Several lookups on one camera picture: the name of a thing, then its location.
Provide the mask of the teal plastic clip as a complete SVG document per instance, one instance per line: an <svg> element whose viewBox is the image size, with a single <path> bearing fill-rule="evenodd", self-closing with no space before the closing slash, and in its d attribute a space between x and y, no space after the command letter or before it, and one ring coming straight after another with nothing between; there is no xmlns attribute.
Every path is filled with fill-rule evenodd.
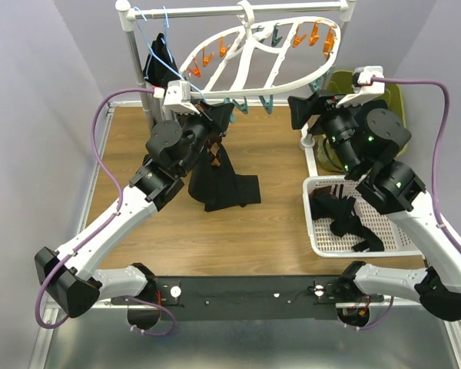
<svg viewBox="0 0 461 369"><path fill-rule="evenodd" d="M249 114L249 105L247 103L247 98L246 97L243 97L243 102L242 103L238 102L235 99L230 100L229 98L225 98L224 103L232 104L234 106L233 111L230 114L230 122L231 123L236 122L234 111L240 111L245 115Z"/></svg>

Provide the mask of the white round clip hanger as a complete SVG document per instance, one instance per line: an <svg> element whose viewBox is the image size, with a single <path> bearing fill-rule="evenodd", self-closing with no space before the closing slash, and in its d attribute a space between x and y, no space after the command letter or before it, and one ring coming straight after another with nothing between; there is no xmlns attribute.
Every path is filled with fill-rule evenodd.
<svg viewBox="0 0 461 369"><path fill-rule="evenodd" d="M205 39L178 69L209 99L279 95L323 77L335 63L341 27L321 16L259 22L247 1L240 24Z"/></svg>

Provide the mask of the brown striped sock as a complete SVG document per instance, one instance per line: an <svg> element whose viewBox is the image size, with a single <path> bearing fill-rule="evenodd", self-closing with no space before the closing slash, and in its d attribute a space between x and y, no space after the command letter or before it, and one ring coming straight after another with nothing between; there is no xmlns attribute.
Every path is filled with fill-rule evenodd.
<svg viewBox="0 0 461 369"><path fill-rule="evenodd" d="M330 194L331 193L331 187L330 186L325 186L325 187L320 187L320 188L315 188L311 191L310 196L319 196L322 194Z"/></svg>
<svg viewBox="0 0 461 369"><path fill-rule="evenodd" d="M331 195L335 198L342 199L344 197L344 184L335 184L331 187Z"/></svg>

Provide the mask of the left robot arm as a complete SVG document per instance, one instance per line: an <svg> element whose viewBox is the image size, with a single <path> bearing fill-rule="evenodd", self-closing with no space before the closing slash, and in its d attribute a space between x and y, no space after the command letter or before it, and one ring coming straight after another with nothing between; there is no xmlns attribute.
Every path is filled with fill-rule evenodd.
<svg viewBox="0 0 461 369"><path fill-rule="evenodd" d="M226 133L231 103L201 101L195 108L183 121L166 120L152 128L144 164L108 209L69 242L35 255L41 288L68 317L79 317L106 298L128 296L145 304L154 297L154 275L143 264L110 270L99 265L176 196L209 141Z"/></svg>

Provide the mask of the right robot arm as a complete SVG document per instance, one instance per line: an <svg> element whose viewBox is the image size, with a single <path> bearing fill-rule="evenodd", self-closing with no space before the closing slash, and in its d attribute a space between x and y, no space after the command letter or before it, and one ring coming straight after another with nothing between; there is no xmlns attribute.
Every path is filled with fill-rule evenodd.
<svg viewBox="0 0 461 369"><path fill-rule="evenodd" d="M326 135L345 180L357 182L360 197L402 229L428 265L409 271L354 261L335 281L334 296L354 302L387 294L417 302L444 321L461 320L461 243L447 234L448 226L436 213L435 191L396 159L410 132L383 100L345 107L342 99L322 92L290 96L292 127L300 129L317 116L309 131Z"/></svg>

